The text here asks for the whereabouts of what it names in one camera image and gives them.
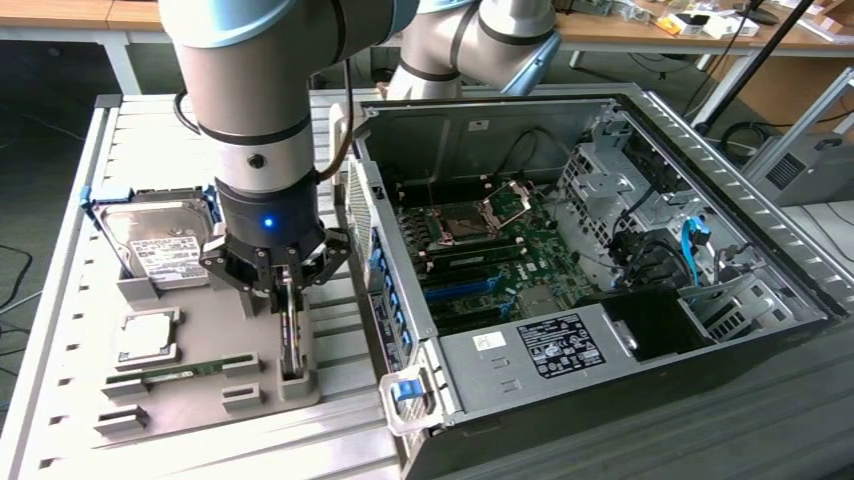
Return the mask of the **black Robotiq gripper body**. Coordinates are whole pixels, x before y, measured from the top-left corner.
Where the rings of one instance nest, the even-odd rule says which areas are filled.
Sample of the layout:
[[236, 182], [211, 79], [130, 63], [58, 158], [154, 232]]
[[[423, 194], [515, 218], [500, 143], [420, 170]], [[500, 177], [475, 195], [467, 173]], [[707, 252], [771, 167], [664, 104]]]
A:
[[285, 189], [259, 193], [216, 181], [227, 232], [263, 248], [295, 247], [308, 256], [325, 238], [317, 210], [317, 173], [309, 172]]

